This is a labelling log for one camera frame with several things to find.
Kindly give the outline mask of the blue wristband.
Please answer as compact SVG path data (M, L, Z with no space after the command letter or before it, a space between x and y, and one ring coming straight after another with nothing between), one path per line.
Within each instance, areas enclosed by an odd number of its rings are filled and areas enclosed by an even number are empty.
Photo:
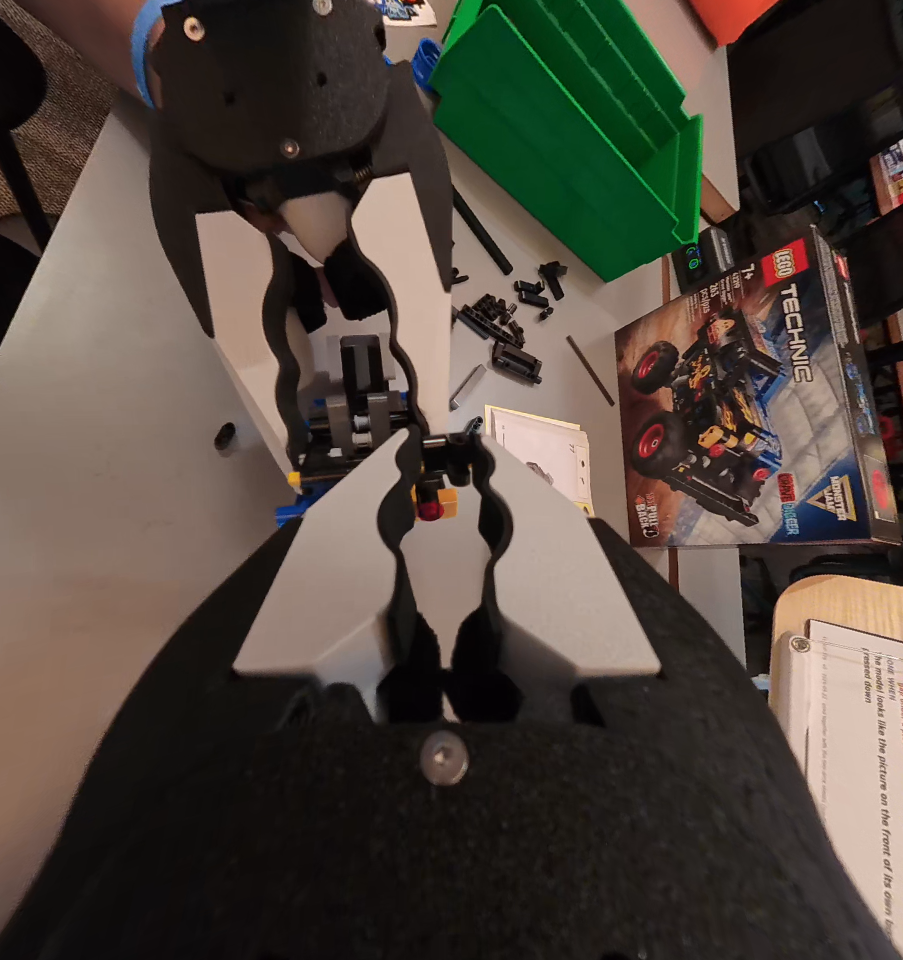
M150 51L157 42L159 27L164 24L164 1L143 1L133 18L130 33L130 60L137 95L151 110L157 105L150 87Z

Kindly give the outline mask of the scattered black lego pieces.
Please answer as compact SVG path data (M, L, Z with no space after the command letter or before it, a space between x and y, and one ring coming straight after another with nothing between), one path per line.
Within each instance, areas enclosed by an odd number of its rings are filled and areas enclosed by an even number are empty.
M490 344L491 366L499 373L537 386L542 382L542 361L527 350L526 330L516 318L518 307L532 308L539 323L547 321L555 303L564 298L561 281L566 272L560 263L542 264L537 280L513 282L514 301L486 293L472 303L452 306L450 329L468 330Z

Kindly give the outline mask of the person's left forearm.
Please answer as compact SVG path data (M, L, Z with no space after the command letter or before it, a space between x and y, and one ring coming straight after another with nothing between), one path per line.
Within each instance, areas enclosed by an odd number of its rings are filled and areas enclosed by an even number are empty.
M131 37L142 1L18 1L118 88L137 95Z

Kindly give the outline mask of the thin dark lego axle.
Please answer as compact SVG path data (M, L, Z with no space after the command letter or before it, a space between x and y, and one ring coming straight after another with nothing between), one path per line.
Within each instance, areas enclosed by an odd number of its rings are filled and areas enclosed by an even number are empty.
M602 381L602 378L599 377L596 370L593 368L591 363L588 361L583 350L578 345L577 341L571 334L565 335L565 342L568 344L580 364L582 365L585 373L588 375L591 382L594 384L595 388L601 393L604 401L612 408L615 408L616 401L611 393L611 391L605 386Z

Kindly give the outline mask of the lego set box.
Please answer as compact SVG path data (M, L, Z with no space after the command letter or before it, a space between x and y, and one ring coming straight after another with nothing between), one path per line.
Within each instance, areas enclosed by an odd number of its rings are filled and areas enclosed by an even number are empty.
M901 545L849 265L817 227L614 345L632 546Z

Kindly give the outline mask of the black chair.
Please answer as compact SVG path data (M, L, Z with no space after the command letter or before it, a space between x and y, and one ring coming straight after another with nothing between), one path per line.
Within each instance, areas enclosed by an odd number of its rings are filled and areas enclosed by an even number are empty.
M47 76L37 55L0 18L0 171L40 252L50 242L52 227L12 133L37 113L46 92ZM0 234L0 347L38 263L37 255Z

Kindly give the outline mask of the black lego vehicle chassis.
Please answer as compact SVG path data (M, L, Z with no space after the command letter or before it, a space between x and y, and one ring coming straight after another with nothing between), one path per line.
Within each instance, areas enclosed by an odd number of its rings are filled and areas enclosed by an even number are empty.
M278 527L302 520L306 512L371 454L412 422L408 393L390 387L386 360L394 361L388 333L352 334L335 339L341 377L330 392L298 403L301 367L291 346L271 344L277 359L276 408L286 430L285 452L292 467L289 485L295 503L277 508Z

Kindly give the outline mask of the lego instruction booklet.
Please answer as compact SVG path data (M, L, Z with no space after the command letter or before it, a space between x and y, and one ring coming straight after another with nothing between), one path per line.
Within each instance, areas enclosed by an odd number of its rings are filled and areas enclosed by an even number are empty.
M594 518L591 450L578 424L487 404L485 434Z

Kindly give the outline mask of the grey lego beam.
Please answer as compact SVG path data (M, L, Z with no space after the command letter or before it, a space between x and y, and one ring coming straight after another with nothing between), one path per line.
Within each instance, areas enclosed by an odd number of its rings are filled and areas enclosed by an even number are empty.
M457 411L460 406L468 400L471 393L482 381L482 378L486 372L487 366L484 364L478 364L469 371L468 375L463 379L458 387L456 387L448 399L448 410L450 412Z

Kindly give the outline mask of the black device green display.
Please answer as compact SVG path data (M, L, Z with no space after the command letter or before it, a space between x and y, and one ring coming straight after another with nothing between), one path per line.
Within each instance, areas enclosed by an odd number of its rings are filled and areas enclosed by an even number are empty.
M716 225L700 230L695 242L678 247L670 257L681 295L715 282L735 266L729 235Z

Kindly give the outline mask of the long black rod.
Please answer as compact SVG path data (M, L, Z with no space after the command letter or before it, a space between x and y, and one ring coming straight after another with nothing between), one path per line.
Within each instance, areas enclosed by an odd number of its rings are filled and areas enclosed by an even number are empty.
M498 270L506 277L511 276L514 270L511 261L506 257L499 244L491 236L475 211L471 209L468 202L460 194L458 187L454 185L452 186L452 202L454 210L458 213L470 233L480 246L482 246L482 249L487 253L489 258L493 260Z

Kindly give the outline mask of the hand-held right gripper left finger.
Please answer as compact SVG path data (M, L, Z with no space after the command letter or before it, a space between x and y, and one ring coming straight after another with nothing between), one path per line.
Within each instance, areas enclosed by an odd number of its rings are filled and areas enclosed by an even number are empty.
M378 514L400 488L398 456L415 438L415 429L397 431L307 509L235 657L236 674L348 684L382 721L378 686L395 660L386 612L398 562Z

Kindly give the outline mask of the orange plastic bin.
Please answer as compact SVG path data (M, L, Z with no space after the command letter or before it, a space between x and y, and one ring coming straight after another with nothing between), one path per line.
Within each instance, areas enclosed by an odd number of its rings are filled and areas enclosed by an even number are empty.
M767 1L688 1L716 46L736 42L743 33L778 2Z

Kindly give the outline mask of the black yellow lego subassembly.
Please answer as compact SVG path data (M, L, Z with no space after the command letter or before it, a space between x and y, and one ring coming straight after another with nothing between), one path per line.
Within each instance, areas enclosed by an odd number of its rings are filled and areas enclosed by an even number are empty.
M454 519L458 514L458 489L472 480L472 463L478 436L455 433L421 441L421 466L411 488L417 522Z

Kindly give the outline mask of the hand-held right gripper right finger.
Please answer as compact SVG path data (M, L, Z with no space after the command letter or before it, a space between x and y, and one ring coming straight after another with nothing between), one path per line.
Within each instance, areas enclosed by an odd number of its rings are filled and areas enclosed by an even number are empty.
M595 679L655 677L661 661L585 510L492 437L482 504L503 515L490 558L498 669L521 721L570 722L573 691Z

